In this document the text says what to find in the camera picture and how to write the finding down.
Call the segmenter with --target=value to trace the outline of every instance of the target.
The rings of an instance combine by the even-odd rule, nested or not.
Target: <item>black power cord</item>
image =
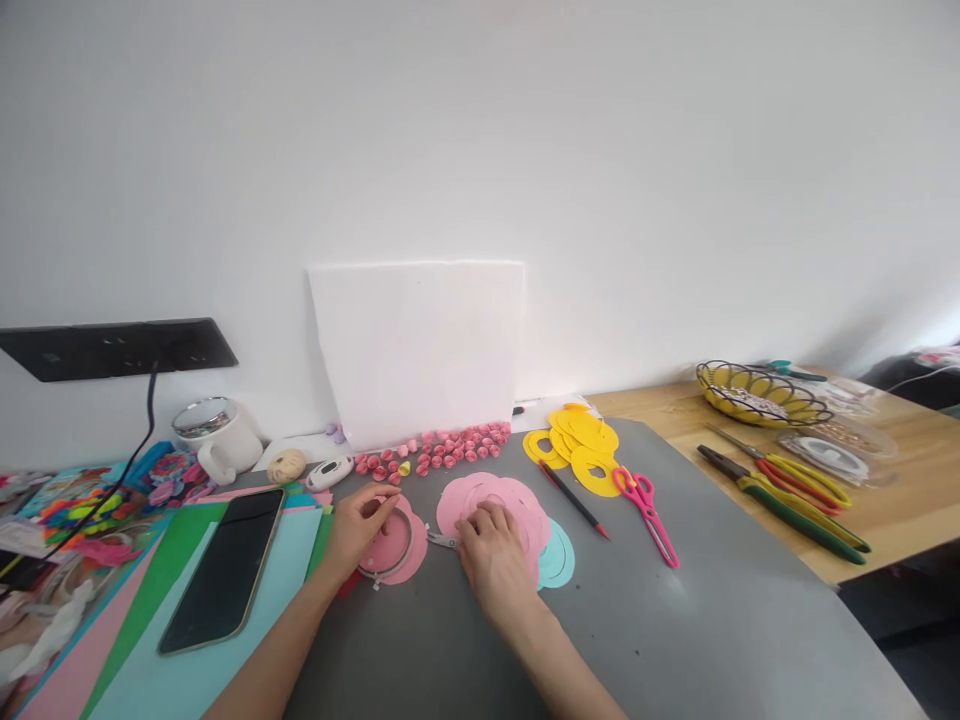
[[[137,459],[137,455],[140,454],[140,451],[143,450],[143,446],[147,444],[148,440],[150,440],[150,436],[153,435],[153,431],[156,427],[156,420],[153,416],[153,393],[157,387],[157,368],[159,366],[160,366],[160,362],[154,361],[153,367],[150,369],[150,383],[147,386],[147,422],[149,425],[149,427],[147,428],[147,434],[143,436],[143,440],[140,441],[140,444],[137,445],[137,449],[133,451],[133,455],[131,455],[130,459],[127,460],[127,464],[123,468],[123,472],[120,473],[120,479],[113,484],[113,486],[107,491],[107,493],[102,498],[100,498],[100,502],[98,502],[96,505],[93,506],[90,512],[87,513],[87,516],[83,518],[83,520],[81,520],[79,523],[77,523],[73,527],[73,529],[70,530],[70,533],[67,535],[67,537],[65,537],[63,540],[57,543],[57,546],[53,550],[51,550],[46,555],[44,555],[44,557],[42,558],[43,562],[46,562],[47,560],[52,558],[54,555],[56,555],[58,552],[63,550],[64,546],[68,542],[73,540],[73,538],[77,536],[77,533],[83,530],[84,526],[88,522],[90,522],[93,516],[100,511],[100,508],[104,506],[107,500],[109,500],[111,497],[113,497],[116,494],[117,490],[119,490],[120,487],[123,485],[124,480],[127,479],[127,475],[130,472],[130,468],[133,467],[133,463]],[[17,557],[14,558],[13,562],[11,562],[9,565],[3,568],[3,570],[0,570],[0,580],[2,580],[3,576],[6,575],[8,572],[10,572],[10,570],[14,568],[16,564],[23,559],[23,557],[24,557],[23,555],[17,555]],[[10,586],[7,586],[7,589],[3,591],[3,594],[0,594],[0,603],[2,603],[4,600],[10,597],[11,592],[13,592],[13,588],[11,588]]]

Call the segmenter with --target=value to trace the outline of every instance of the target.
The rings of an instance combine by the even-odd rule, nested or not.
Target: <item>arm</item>
[[[537,595],[516,521],[508,510],[480,503],[460,531],[460,559],[480,607],[519,658],[550,711],[560,718],[626,715]]]
[[[340,586],[397,504],[400,488],[370,483],[337,504],[323,560],[283,614],[220,693],[204,720],[280,718],[300,675],[320,620]],[[384,502],[377,499],[386,498]]]

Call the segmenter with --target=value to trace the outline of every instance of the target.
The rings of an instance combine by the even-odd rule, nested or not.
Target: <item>wooden ball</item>
[[[277,453],[267,467],[267,479],[274,485],[286,485],[298,480],[307,467],[306,456],[296,448]]]

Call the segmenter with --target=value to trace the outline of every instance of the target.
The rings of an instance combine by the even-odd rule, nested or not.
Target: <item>white mug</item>
[[[212,397],[187,406],[173,430],[196,451],[200,465],[217,485],[229,485],[257,464],[263,444],[228,398]]]

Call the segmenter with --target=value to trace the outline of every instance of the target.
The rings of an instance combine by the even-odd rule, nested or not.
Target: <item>person's left hand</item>
[[[400,498],[395,485],[370,483],[337,503],[323,564],[343,582],[350,577]],[[377,498],[385,498],[381,503]]]

